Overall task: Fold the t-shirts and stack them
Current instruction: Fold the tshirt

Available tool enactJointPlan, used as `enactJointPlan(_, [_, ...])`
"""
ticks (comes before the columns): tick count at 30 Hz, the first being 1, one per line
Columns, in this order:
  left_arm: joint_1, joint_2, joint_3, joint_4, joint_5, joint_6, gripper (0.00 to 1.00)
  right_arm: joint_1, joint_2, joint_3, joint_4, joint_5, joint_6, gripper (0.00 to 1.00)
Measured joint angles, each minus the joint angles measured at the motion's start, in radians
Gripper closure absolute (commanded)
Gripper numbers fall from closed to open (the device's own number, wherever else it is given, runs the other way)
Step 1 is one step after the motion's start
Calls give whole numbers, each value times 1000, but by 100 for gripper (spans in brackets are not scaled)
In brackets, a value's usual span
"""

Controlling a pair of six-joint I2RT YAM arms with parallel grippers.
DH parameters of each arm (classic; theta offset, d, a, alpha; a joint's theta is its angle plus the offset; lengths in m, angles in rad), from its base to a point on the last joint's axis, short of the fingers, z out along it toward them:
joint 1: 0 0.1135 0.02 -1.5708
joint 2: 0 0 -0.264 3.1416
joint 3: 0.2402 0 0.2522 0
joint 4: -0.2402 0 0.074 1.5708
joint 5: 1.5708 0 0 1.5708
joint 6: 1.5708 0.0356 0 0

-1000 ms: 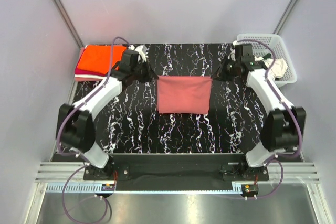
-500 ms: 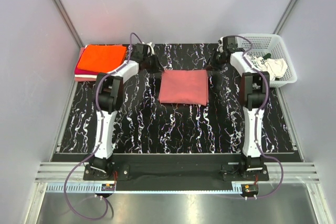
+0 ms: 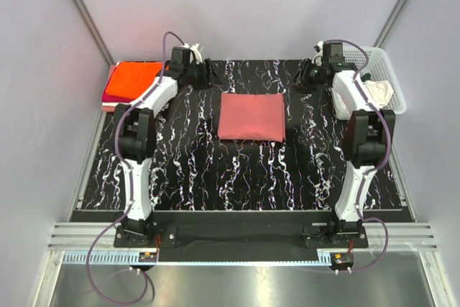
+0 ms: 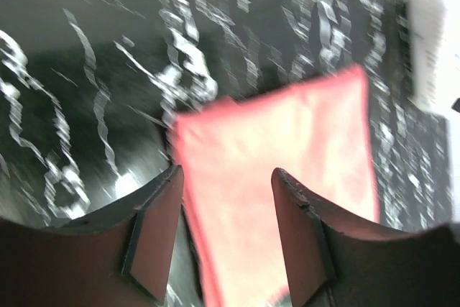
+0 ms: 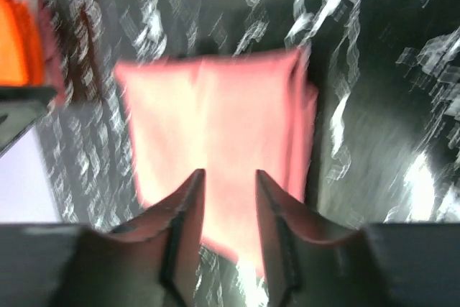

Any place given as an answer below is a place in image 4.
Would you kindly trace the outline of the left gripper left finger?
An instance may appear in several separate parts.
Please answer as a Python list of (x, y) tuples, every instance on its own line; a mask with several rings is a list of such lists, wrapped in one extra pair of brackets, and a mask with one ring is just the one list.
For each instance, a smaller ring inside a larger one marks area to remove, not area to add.
[(172, 166), (65, 226), (1, 220), (3, 306), (155, 306), (165, 300), (183, 197)]

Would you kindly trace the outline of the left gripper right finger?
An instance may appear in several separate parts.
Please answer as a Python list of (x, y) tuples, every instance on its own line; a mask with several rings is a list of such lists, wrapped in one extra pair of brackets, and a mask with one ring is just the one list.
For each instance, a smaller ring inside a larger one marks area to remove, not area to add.
[(407, 233), (368, 221), (288, 172), (272, 190), (294, 306), (457, 306), (459, 225)]

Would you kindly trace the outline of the salmon pink t-shirt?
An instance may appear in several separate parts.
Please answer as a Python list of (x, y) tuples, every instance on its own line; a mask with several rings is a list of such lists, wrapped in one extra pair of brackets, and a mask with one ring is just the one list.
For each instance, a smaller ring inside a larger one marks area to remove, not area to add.
[(276, 168), (379, 220), (367, 107), (366, 73), (352, 65), (176, 117), (168, 138), (185, 176), (185, 217), (206, 306), (267, 306), (287, 293), (271, 186)]

